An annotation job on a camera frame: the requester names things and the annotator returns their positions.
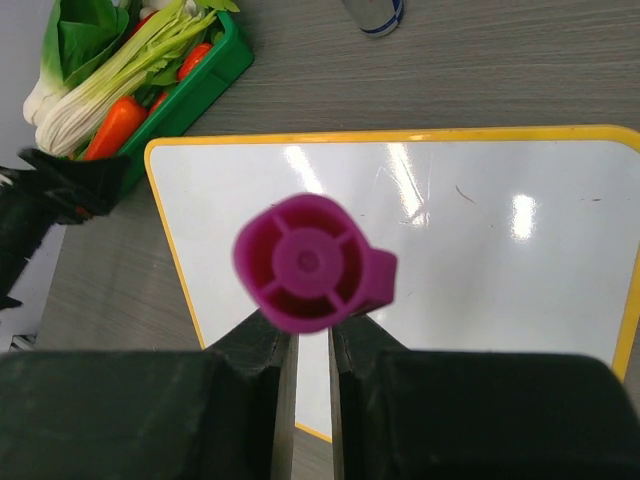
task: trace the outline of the yellow edge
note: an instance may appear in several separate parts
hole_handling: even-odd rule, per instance
[[[605,140],[622,143],[640,152],[640,133],[630,128],[615,125],[557,126],[557,127],[514,127],[514,128],[463,128],[442,130],[380,130],[363,132],[325,132],[325,133],[284,133],[269,135],[226,135],[218,137],[180,137],[158,138],[152,140],[145,150],[145,168],[153,190],[158,211],[162,219],[171,255],[180,277],[184,296],[189,306],[191,319],[198,336],[200,346],[206,345],[196,318],[193,302],[187,290],[176,247],[171,237],[169,224],[162,207],[153,171],[151,169],[151,151],[155,147],[166,145],[231,145],[231,144],[273,144],[273,143],[365,143],[365,142],[521,142],[521,141],[568,141],[568,140]],[[621,380],[627,372],[631,349],[635,340],[638,318],[640,317],[640,249],[636,257],[631,277],[629,294],[620,325],[618,342],[613,358],[612,369]],[[331,438],[300,423],[296,426],[322,440]]]

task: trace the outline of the purple object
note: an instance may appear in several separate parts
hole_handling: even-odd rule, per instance
[[[233,252],[240,280],[278,328],[317,332],[393,302],[395,255],[369,246],[332,200],[298,195],[260,214]]]

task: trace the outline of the red pepper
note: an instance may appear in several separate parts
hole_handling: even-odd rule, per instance
[[[207,56],[207,53],[209,53],[212,48],[213,45],[210,43],[201,43],[194,48],[191,53],[187,55],[187,58],[180,67],[180,70],[178,70],[178,81],[181,82],[184,80],[187,75],[191,73],[191,70],[193,70],[196,65],[198,65],[202,59]]]
[[[129,36],[127,37],[127,40],[125,40],[125,41],[128,41],[131,37],[133,37],[133,36],[136,34],[136,32],[137,32],[138,30],[140,30],[140,29],[144,26],[144,24],[145,24],[145,23],[147,23],[149,20],[151,20],[151,17],[153,17],[156,13],[158,13],[158,10],[156,10],[156,11],[155,11],[155,12],[153,12],[153,13],[150,13],[150,14],[149,14],[149,15],[147,15],[143,20],[140,20],[140,22],[138,23],[138,25],[136,25],[136,28],[134,28],[134,29],[131,31],[131,33],[130,33],[130,34],[129,34]]]
[[[167,92],[164,92],[162,95],[160,95],[158,99],[154,102],[153,106],[151,107],[151,110],[149,110],[149,115],[153,114],[153,112],[155,112],[158,109],[158,107],[162,105],[162,102],[164,102],[168,96],[169,94]]]
[[[85,160],[113,157],[149,114],[133,97],[122,97],[113,104],[89,144]]]

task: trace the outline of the gray wood surface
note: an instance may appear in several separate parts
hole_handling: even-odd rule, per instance
[[[238,3],[256,62],[193,135],[640,125],[637,0],[407,1],[379,40],[338,0]],[[38,345],[198,348],[146,181],[110,218],[68,229]],[[626,385],[640,405],[638,348]],[[330,458],[300,432],[293,478],[330,478]]]

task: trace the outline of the green plastic bin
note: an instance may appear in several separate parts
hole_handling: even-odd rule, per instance
[[[133,163],[122,184],[123,196],[144,175],[144,150],[150,140],[179,137],[202,115],[253,62],[244,35],[228,12],[220,12],[224,36],[211,52],[171,92],[158,109],[118,152]]]

